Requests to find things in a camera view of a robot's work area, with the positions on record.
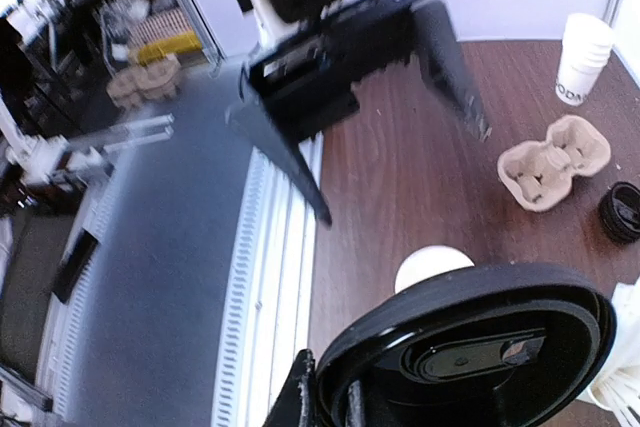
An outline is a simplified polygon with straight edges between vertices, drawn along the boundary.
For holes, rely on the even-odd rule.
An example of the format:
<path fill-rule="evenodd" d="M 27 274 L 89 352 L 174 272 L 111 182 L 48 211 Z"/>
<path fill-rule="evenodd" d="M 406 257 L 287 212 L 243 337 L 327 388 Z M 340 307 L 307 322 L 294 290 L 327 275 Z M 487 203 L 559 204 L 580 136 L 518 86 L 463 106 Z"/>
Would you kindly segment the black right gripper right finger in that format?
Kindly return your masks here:
<path fill-rule="evenodd" d="M 348 388 L 346 426 L 347 427 L 364 427 L 365 426 L 364 400 L 363 400 L 362 386 L 359 380 L 354 381 Z"/>

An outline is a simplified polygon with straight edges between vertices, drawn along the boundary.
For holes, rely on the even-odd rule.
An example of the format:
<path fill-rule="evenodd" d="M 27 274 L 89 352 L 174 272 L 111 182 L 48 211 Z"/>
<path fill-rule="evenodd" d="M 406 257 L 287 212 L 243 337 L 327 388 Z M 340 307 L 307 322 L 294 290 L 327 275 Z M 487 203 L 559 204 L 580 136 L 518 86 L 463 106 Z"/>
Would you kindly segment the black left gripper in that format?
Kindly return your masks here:
<path fill-rule="evenodd" d="M 289 178 L 317 220 L 331 225 L 326 199 L 290 140 L 306 140 L 357 112 L 351 86 L 408 62 L 414 50 L 423 83 L 485 141 L 491 127 L 484 104 L 442 0 L 357 0 L 281 41 L 247 69 L 266 110 L 259 101 L 240 102 L 228 110 L 227 124 Z"/>

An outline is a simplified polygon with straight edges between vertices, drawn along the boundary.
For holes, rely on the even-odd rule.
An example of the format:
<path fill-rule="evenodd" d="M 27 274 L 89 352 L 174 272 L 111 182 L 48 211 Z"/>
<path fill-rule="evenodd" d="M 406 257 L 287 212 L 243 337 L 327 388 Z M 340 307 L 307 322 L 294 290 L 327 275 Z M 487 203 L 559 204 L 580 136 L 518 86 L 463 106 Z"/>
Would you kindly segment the white paper coffee cup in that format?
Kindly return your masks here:
<path fill-rule="evenodd" d="M 431 277 L 473 266 L 474 262 L 456 248 L 445 245 L 420 248 L 401 263 L 395 277 L 394 293 Z"/>

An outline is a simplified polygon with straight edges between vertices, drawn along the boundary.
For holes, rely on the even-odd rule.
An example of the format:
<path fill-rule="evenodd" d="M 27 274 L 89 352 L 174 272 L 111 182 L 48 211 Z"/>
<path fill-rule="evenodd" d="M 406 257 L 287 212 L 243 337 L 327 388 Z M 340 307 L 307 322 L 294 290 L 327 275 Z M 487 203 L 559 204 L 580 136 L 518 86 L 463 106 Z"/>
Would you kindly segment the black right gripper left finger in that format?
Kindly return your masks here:
<path fill-rule="evenodd" d="M 316 390 L 315 359 L 310 349 L 303 349 L 296 355 L 263 426 L 315 426 Z"/>

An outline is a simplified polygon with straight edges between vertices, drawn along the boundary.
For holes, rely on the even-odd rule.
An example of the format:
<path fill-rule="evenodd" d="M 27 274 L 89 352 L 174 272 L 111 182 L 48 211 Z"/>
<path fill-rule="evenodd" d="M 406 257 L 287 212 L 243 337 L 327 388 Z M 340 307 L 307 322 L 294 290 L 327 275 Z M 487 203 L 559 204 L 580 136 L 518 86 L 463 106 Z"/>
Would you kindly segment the black plastic cup lid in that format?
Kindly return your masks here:
<path fill-rule="evenodd" d="M 358 386 L 369 426 L 539 426 L 595 378 L 617 319 L 580 272 L 468 267 L 363 315 L 317 366 L 318 416 L 342 426 Z"/>

